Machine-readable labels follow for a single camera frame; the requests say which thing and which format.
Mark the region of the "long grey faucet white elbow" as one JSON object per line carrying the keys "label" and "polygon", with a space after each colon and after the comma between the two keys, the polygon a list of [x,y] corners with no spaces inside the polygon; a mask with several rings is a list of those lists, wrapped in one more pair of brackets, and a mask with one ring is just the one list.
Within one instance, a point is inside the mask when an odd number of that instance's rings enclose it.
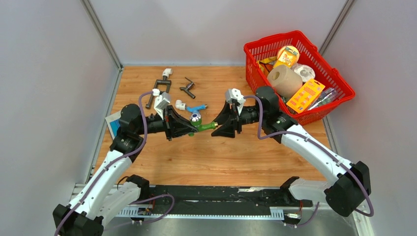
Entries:
{"label": "long grey faucet white elbow", "polygon": [[[155,84],[152,90],[157,89],[159,90],[159,92],[154,93],[154,95],[149,99],[148,103],[146,104],[147,109],[150,109],[155,97],[159,96],[162,92],[169,93],[171,85],[172,85],[172,81],[169,79],[169,77],[172,75],[172,73],[173,73],[172,68],[166,68],[164,69],[162,73],[162,79],[158,79],[155,81]],[[166,89],[161,91],[161,89],[159,88],[160,86],[166,86]]]}

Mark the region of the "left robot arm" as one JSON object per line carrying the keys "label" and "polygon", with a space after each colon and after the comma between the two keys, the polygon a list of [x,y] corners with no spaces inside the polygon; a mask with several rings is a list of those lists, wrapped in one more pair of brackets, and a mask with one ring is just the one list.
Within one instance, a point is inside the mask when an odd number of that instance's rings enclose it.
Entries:
{"label": "left robot arm", "polygon": [[142,106],[123,107],[120,127],[105,160],[82,189],[67,205],[57,205],[53,211],[57,236],[100,236],[109,222],[126,206],[136,201],[146,203],[150,198],[149,182],[133,175],[114,194],[114,183],[140,154],[151,133],[164,132],[169,140],[198,129],[167,106],[162,115],[146,117]]}

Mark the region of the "green plastic faucet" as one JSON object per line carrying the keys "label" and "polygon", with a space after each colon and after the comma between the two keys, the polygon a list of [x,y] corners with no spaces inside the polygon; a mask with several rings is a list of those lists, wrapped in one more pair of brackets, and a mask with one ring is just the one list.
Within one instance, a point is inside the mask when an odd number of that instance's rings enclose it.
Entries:
{"label": "green plastic faucet", "polygon": [[216,129],[218,127],[218,123],[212,121],[211,123],[202,124],[202,117],[199,112],[193,112],[189,118],[189,121],[192,126],[197,128],[197,132],[206,131],[209,129]]}

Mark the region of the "blue faucet with white elbow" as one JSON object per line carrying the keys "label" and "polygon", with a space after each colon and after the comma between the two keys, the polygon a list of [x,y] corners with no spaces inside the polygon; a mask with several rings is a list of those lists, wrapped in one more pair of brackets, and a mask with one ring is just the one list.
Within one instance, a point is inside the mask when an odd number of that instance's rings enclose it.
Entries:
{"label": "blue faucet with white elbow", "polygon": [[207,109],[208,105],[203,104],[203,105],[200,105],[200,106],[190,107],[190,106],[187,106],[186,103],[182,102],[181,100],[176,100],[175,101],[175,107],[180,111],[188,111],[192,114],[194,114],[194,113],[199,114],[201,110]]}

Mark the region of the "red plastic shopping basket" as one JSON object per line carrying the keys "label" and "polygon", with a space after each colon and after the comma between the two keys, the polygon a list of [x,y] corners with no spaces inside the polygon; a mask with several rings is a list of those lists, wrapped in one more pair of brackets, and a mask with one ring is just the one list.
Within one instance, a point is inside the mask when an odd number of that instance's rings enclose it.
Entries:
{"label": "red plastic shopping basket", "polygon": [[253,92],[258,87],[270,86],[266,75],[261,71],[257,61],[275,56],[283,46],[295,46],[300,52],[298,60],[301,64],[310,66],[315,71],[315,80],[327,88],[334,88],[336,99],[328,104],[290,116],[299,124],[306,125],[323,119],[340,104],[353,99],[356,92],[342,78],[336,68],[332,68],[319,53],[318,48],[299,30],[278,33],[248,42],[243,50],[246,54],[245,78]]}

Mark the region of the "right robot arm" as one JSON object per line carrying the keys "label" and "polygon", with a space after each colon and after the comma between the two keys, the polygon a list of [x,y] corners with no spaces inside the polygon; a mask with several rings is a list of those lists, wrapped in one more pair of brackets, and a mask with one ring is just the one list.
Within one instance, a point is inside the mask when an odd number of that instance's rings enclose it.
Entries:
{"label": "right robot arm", "polygon": [[259,87],[252,96],[256,103],[246,106],[248,97],[237,88],[225,93],[225,105],[215,122],[219,127],[213,137],[235,138],[247,124],[258,123],[258,139],[274,139],[303,157],[324,177],[324,181],[305,180],[300,177],[288,179],[281,191],[281,201],[293,206],[299,200],[325,202],[333,211],[347,217],[356,211],[367,217],[375,214],[369,198],[371,194],[369,167],[359,161],[336,154],[313,138],[304,127],[278,105],[279,96],[269,86]]}

